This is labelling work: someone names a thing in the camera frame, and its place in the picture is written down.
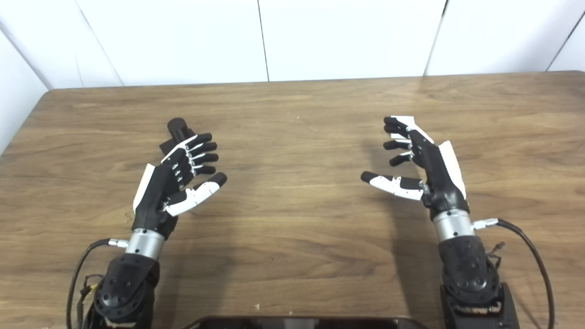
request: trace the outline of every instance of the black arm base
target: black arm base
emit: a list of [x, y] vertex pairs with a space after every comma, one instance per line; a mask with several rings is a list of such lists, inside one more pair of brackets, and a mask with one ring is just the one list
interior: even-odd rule
[[150, 329], [159, 275], [160, 265], [154, 259], [133, 253], [114, 258], [94, 291], [83, 328], [110, 328], [108, 319], [114, 324], [133, 323], [133, 329]]
[[520, 329], [514, 299], [508, 285], [501, 284], [498, 296], [500, 311], [488, 314], [469, 314], [456, 309], [456, 300], [441, 286], [441, 303], [446, 329]]

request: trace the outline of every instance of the wire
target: wire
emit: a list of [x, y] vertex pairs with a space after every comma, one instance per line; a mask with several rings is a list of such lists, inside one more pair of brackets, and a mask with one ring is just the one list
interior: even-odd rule
[[97, 287], [97, 284], [95, 285], [87, 285], [87, 281], [89, 279], [91, 279], [92, 277], [98, 277], [100, 280], [104, 278], [103, 275], [101, 274], [90, 274], [90, 275], [86, 275], [85, 279], [83, 280], [83, 288], [81, 288], [81, 290], [79, 291], [81, 297], [79, 298], [79, 301], [77, 302], [77, 327], [78, 328], [82, 328], [83, 327], [83, 303], [85, 302], [85, 298], [91, 294], [94, 289]]
[[92, 243], [89, 247], [87, 247], [87, 249], [81, 255], [81, 258], [79, 259], [79, 262], [77, 263], [77, 266], [75, 267], [75, 270], [73, 271], [73, 278], [71, 279], [71, 285], [69, 286], [69, 294], [67, 295], [67, 309], [66, 309], [66, 318], [65, 318], [65, 322], [67, 324], [67, 329], [73, 329], [73, 325], [71, 324], [71, 307], [73, 305], [73, 294], [75, 292], [75, 283], [77, 282], [77, 277], [79, 276], [81, 266], [83, 265], [83, 262], [85, 262], [85, 259], [87, 258], [87, 256], [90, 254], [90, 252], [93, 249], [95, 249], [99, 246], [108, 245], [109, 241], [110, 241], [110, 239], [97, 240], [94, 243]]
[[496, 251], [502, 249], [506, 244], [504, 242], [500, 242], [499, 244], [495, 245], [494, 249], [490, 252], [486, 252], [486, 256], [488, 258], [496, 258], [497, 261], [495, 262], [495, 269], [500, 269], [500, 265], [502, 264], [502, 257], [495, 254]]
[[549, 279], [548, 274], [546, 272], [545, 264], [542, 262], [542, 258], [538, 254], [538, 251], [536, 250], [535, 245], [532, 243], [532, 241], [530, 241], [530, 239], [526, 236], [526, 234], [524, 234], [524, 232], [516, 225], [514, 225], [510, 222], [506, 222], [506, 221], [502, 220], [501, 218], [498, 218], [498, 223], [496, 223], [496, 225], [507, 228], [510, 231], [518, 234], [524, 240], [524, 242], [526, 242], [526, 244], [530, 248], [530, 251], [532, 251], [532, 254], [534, 255], [534, 258], [536, 259], [536, 262], [538, 264], [538, 268], [541, 270], [542, 279], [545, 281], [546, 299], [548, 300], [548, 305], [549, 305], [548, 329], [553, 329], [555, 327], [555, 299], [554, 299], [553, 294], [552, 294], [552, 286], [550, 285], [550, 279]]

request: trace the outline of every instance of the robotic hand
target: robotic hand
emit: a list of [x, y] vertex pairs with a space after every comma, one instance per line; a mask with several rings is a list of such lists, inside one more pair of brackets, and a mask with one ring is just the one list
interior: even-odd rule
[[159, 281], [158, 259], [164, 242], [177, 225], [177, 216], [201, 204], [228, 179], [217, 173], [193, 188], [184, 189], [196, 175], [215, 173], [214, 167], [204, 163], [218, 160], [218, 155], [207, 153], [215, 150], [217, 144], [211, 142], [210, 133], [195, 135], [182, 119], [169, 122], [169, 130], [177, 120], [185, 132], [179, 139], [184, 140], [176, 140], [173, 134], [176, 145], [160, 164], [147, 164], [133, 202], [136, 215], [132, 236], [129, 241], [110, 240], [111, 245], [125, 247], [126, 251], [110, 262], [107, 274], [97, 285], [83, 328], [121, 324], [150, 328], [154, 288]]
[[426, 172], [426, 182], [364, 172], [362, 180], [399, 197], [421, 200], [430, 210], [439, 236], [443, 262], [441, 296], [447, 328], [519, 328], [511, 294], [500, 283], [497, 267], [488, 259], [476, 229], [496, 225], [498, 219], [469, 218], [465, 185], [449, 141], [435, 145], [411, 116], [384, 118], [391, 140], [387, 150], [407, 152], [390, 160], [390, 166], [411, 161]]

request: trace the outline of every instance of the wood grain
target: wood grain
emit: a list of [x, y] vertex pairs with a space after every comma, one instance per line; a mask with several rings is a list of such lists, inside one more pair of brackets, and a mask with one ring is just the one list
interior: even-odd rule
[[[71, 272], [100, 238], [128, 238], [147, 162], [176, 116], [212, 132], [229, 180], [164, 246], [156, 328], [207, 315], [399, 316], [441, 327], [437, 238], [422, 205], [360, 181], [388, 167], [382, 118], [415, 115], [459, 157], [474, 219], [538, 246], [558, 328], [585, 311], [585, 74], [496, 74], [55, 90], [0, 157], [0, 327], [64, 327]], [[507, 243], [501, 278], [522, 328], [543, 327], [536, 263]], [[103, 273], [119, 250], [88, 259]]]

